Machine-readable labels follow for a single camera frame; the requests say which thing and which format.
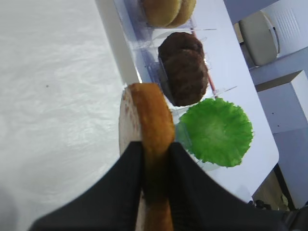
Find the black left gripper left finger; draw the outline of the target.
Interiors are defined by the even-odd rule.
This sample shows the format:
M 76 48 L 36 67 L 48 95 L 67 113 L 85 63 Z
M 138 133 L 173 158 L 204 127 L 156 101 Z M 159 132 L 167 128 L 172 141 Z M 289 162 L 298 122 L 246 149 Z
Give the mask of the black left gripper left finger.
M 141 195 L 143 148 L 131 142 L 112 168 L 81 196 L 39 218 L 32 231 L 133 231 Z

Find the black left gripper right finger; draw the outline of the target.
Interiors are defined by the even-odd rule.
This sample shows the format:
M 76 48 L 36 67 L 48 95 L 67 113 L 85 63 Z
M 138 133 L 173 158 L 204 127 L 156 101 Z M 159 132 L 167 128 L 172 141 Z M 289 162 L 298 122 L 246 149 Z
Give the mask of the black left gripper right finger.
M 173 142 L 169 149 L 168 197 L 176 231 L 286 231 L 283 213 L 243 202 L 209 177 Z

